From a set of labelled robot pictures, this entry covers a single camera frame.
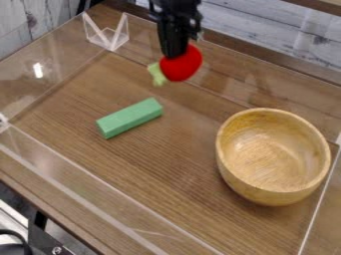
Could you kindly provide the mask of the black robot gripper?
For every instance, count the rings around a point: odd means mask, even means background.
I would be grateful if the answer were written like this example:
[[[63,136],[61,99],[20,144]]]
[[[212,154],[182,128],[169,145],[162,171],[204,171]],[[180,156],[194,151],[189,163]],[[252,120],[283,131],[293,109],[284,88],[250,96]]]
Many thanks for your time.
[[[158,34],[164,54],[174,59],[181,56],[188,48],[190,25],[190,37],[198,41],[202,39],[201,20],[198,10],[201,0],[149,0],[150,15],[158,21]],[[180,20],[162,20],[162,18],[184,18]]]

